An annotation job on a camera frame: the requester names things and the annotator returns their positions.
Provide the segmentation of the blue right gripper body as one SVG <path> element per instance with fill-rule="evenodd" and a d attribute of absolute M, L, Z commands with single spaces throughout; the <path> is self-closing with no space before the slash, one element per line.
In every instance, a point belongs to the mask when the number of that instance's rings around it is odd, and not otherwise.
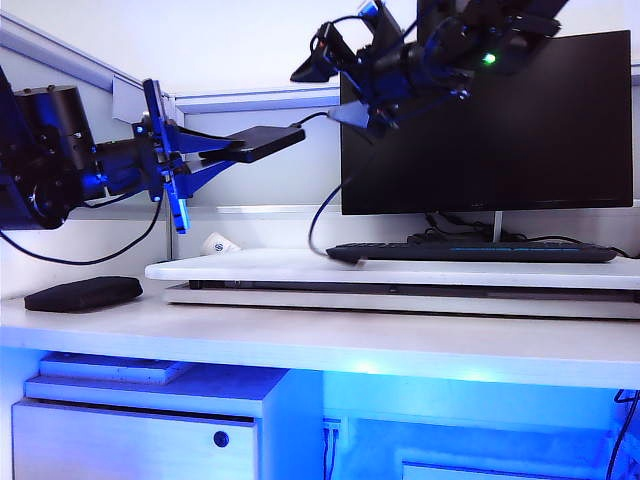
<path fill-rule="evenodd" d="M 384 1 L 365 1 L 358 15 L 373 34 L 372 43 L 357 54 L 355 73 L 349 75 L 358 100 L 369 114 L 385 111 L 395 117 L 398 103 L 408 95 L 403 71 L 406 60 L 404 31 Z"/>

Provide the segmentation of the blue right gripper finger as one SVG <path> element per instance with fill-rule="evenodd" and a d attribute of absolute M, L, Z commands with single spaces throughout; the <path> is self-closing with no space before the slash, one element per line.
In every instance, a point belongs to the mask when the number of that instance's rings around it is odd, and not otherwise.
<path fill-rule="evenodd" d="M 369 124 L 369 108 L 360 101 L 334 106 L 327 111 L 330 119 L 344 125 L 367 126 Z"/>
<path fill-rule="evenodd" d="M 383 139 L 388 133 L 400 128 L 398 119 L 385 111 L 374 111 L 368 116 L 366 136 L 370 143 Z"/>

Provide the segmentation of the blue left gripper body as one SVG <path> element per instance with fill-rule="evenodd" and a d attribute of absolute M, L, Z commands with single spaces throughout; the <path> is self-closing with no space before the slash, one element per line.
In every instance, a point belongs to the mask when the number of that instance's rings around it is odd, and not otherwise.
<path fill-rule="evenodd" d="M 192 185 L 178 148 L 180 128 L 166 115 L 158 81 L 145 80 L 143 92 L 147 111 L 132 125 L 133 137 L 96 146 L 101 181 L 112 195 L 145 191 L 154 202 L 166 197 L 174 228 L 184 234 L 190 228 Z"/>

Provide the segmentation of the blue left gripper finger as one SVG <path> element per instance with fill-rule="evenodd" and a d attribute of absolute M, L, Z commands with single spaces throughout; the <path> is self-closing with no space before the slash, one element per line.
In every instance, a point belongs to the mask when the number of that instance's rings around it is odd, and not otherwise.
<path fill-rule="evenodd" d="M 244 145 L 243 140 L 208 135 L 177 125 L 171 126 L 171 150 L 182 154 L 220 151 Z"/>
<path fill-rule="evenodd" d="M 174 196 L 178 199 L 191 198 L 201 187 L 233 165 L 232 161 L 216 161 L 192 172 L 187 168 L 187 164 L 184 164 L 184 168 L 174 174 Z"/>

